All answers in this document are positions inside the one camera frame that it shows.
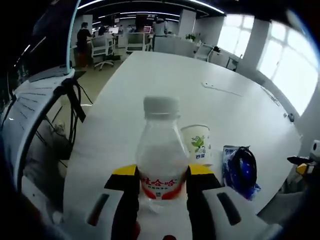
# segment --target office desk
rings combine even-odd
[[[205,88],[203,83],[221,90]],[[287,157],[298,154],[301,146],[295,126],[283,116],[285,110],[258,84],[221,66],[136,51],[104,86],[77,131],[65,179],[65,211],[103,189],[114,169],[135,163],[147,95],[178,96],[180,128],[209,126],[212,170],[218,179],[223,146],[250,146],[262,188],[252,201],[255,212],[274,197],[292,168]]]

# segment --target white office chair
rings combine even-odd
[[[148,51],[150,40],[144,32],[132,32],[127,34],[128,43],[125,52],[130,54],[133,51]]]
[[[213,50],[214,50],[213,46],[206,45],[206,44],[202,43],[200,45],[198,51],[195,53],[194,58],[209,62],[209,58],[210,58]]]
[[[107,35],[97,36],[92,38],[91,44],[92,44],[92,54],[91,54],[92,58],[97,56],[103,56],[103,61],[95,64],[94,69],[100,66],[99,71],[101,71],[102,67],[105,64],[111,65],[113,67],[114,62],[112,60],[105,60],[107,56],[111,56],[114,53],[113,39],[108,38]]]

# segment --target plastic water bottle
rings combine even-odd
[[[147,96],[143,107],[146,125],[136,152],[141,188],[151,200],[176,199],[189,163],[189,152],[177,126],[179,100]]]

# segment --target potted plant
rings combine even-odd
[[[185,36],[185,39],[187,39],[190,42],[193,42],[196,39],[196,36],[192,33]]]

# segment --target office floor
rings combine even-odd
[[[110,65],[104,65],[102,70],[99,71],[98,68],[94,69],[93,67],[85,67],[85,68],[78,68],[76,71],[86,71],[85,74],[83,74],[79,79],[79,84],[84,88],[86,91],[86,94],[89,96],[89,98],[94,103],[97,99],[100,91],[103,89],[103,87],[106,85],[108,80],[111,78],[111,76],[116,72],[116,70],[120,67],[120,65],[124,62],[124,60],[128,57],[127,54],[125,54],[125,49],[117,49],[116,55],[121,55],[121,60],[114,61],[114,66]],[[69,99],[67,96],[62,96],[60,99],[62,108],[58,112],[57,116],[55,117],[53,124],[54,125],[64,125],[66,137],[69,137],[70,132],[70,118],[71,118],[71,106]],[[83,90],[81,90],[81,106],[85,112],[85,114],[88,114],[90,107],[92,104],[86,97]],[[81,125],[81,121],[78,121],[77,127]],[[63,160],[62,163],[59,163],[59,172],[60,174],[65,177],[67,174],[67,168],[68,167],[68,161]]]

